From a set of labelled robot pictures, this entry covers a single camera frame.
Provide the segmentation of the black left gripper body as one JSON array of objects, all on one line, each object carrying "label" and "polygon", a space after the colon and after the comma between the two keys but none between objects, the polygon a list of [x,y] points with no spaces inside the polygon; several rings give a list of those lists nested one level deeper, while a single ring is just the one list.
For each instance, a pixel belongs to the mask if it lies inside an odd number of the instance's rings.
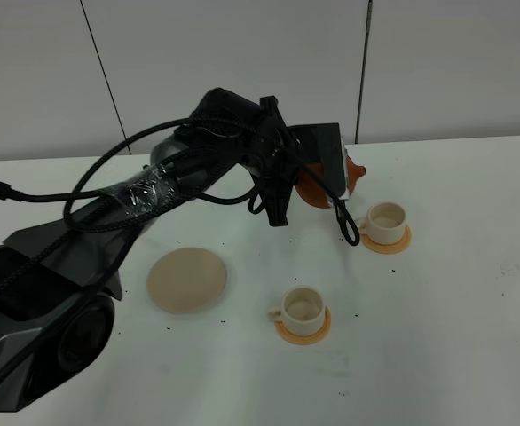
[{"label": "black left gripper body", "polygon": [[289,195],[297,180],[298,166],[288,156],[298,153],[298,142],[285,124],[274,96],[260,98],[254,117],[247,121],[250,155],[244,163],[264,194]]}]

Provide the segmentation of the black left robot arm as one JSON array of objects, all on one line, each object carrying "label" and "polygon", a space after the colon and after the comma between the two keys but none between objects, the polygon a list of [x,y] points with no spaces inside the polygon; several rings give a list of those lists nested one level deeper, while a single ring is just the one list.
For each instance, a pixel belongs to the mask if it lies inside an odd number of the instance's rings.
[{"label": "black left robot arm", "polygon": [[253,180],[234,198],[271,226],[287,224],[298,144],[273,96],[258,102],[209,91],[186,118],[142,131],[169,136],[134,177],[71,193],[29,195],[0,182],[0,200],[59,202],[60,220],[12,233],[0,245],[0,413],[59,387],[103,351],[122,298],[119,268],[161,215],[208,189],[235,166]]}]

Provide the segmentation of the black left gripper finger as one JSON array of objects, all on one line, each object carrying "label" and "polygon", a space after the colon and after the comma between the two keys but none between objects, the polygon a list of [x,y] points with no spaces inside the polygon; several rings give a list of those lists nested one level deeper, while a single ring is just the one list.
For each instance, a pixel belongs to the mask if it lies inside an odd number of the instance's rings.
[{"label": "black left gripper finger", "polygon": [[292,184],[282,178],[271,179],[264,185],[261,199],[270,226],[288,225],[287,212],[291,193]]}]

